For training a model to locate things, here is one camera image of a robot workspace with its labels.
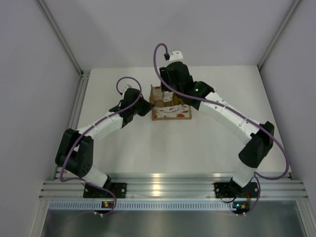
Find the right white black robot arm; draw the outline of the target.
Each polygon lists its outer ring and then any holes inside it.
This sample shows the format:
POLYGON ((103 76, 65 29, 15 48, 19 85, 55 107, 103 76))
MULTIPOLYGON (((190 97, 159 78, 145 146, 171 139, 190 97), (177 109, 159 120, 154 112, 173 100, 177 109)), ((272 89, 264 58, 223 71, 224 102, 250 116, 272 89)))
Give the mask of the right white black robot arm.
POLYGON ((240 112, 234 113, 213 87, 202 81, 194 81, 188 67, 182 62, 161 67, 159 75, 163 90, 175 92, 185 104, 212 116, 244 144, 238 154, 241 163, 222 196, 243 195, 258 166, 273 147, 270 136, 274 134, 274 125, 267 121, 255 126, 240 112))

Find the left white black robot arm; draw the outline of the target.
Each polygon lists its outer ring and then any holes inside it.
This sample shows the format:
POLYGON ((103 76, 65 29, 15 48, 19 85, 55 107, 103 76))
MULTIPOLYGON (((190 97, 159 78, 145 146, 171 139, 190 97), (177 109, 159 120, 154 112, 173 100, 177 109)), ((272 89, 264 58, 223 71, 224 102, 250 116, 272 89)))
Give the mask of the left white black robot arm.
POLYGON ((98 121, 64 132, 55 158, 56 165, 62 168, 61 181, 65 182, 63 173, 68 171, 75 175, 75 179, 90 183, 100 197, 111 193, 111 178, 93 165, 94 145, 132 122, 135 115, 143 117, 154 108, 154 104, 146 101, 139 89, 129 85, 121 96, 118 105, 109 109, 98 121))

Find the yellow bottle red cap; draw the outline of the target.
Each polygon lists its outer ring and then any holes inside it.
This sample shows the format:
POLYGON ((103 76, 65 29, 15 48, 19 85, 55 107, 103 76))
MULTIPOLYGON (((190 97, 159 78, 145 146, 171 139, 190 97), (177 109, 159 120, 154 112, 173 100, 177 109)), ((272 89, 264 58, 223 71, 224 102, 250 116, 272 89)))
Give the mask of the yellow bottle red cap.
POLYGON ((182 100, 176 94, 173 95, 172 102, 174 106, 182 105, 182 100))

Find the watermelon print canvas bag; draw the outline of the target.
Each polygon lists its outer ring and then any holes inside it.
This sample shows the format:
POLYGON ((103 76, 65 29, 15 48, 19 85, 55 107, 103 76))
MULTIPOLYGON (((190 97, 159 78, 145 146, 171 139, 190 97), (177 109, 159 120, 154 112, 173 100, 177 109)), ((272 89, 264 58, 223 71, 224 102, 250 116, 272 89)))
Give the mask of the watermelon print canvas bag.
POLYGON ((192 118, 191 107, 182 102, 182 105, 174 106, 173 102, 164 103, 162 100, 161 86, 151 85, 150 103, 154 104, 152 109, 152 120, 189 120, 192 118))

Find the clear bottle dark cap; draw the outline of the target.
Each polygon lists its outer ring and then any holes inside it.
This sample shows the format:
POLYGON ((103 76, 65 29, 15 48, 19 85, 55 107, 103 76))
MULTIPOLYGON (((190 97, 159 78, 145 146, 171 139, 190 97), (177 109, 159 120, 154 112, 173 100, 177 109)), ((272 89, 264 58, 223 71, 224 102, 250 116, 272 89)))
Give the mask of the clear bottle dark cap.
POLYGON ((162 100, 164 103, 172 102, 173 100, 173 92, 163 91, 162 92, 162 100))

